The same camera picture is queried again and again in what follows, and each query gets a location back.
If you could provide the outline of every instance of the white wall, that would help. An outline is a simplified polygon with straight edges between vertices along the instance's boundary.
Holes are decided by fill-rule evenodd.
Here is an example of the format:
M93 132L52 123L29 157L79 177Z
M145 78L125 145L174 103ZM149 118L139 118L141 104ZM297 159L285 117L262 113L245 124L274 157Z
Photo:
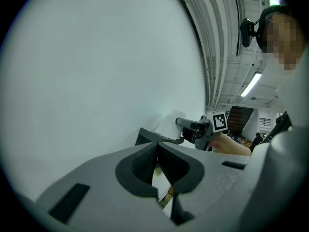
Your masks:
M264 109L259 109L259 116L260 118L268 118L271 119L271 113L270 111L264 110Z
M206 112L205 116L206 116L207 119L210 119L212 114L213 114L213 112Z
M271 116L271 130L272 130L276 126L276 118L280 116L280 113L271 111L270 116Z
M259 132L259 111L254 109L247 124L242 129L242 134L246 139L253 141L255 134Z
M1 153L32 200L172 110L205 114L200 53L178 0L31 0L0 67Z

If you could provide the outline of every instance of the person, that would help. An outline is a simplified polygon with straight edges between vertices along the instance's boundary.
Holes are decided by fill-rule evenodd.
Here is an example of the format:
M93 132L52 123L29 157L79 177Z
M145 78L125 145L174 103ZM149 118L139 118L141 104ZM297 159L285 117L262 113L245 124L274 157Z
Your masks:
M251 152L254 150L254 147L257 146L260 142L262 142L262 137L259 132L255 134L255 139L253 140L252 146L250 148Z
M281 5L272 5L262 11L256 41L262 51L272 53L287 72L296 68L307 44L305 34L289 7ZM252 153L224 134L213 137L210 146L219 153L245 156Z

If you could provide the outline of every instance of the ceiling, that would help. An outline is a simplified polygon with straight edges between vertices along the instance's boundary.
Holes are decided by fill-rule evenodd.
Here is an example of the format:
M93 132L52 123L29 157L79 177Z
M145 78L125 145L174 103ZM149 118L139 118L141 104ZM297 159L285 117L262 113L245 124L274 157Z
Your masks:
M200 43L207 110L226 111L234 105L282 113L275 90L285 80L283 68L261 53L255 39L244 48L239 36L239 23L244 18L258 20L269 0L181 1ZM246 97L240 97L255 72L262 73L261 79Z

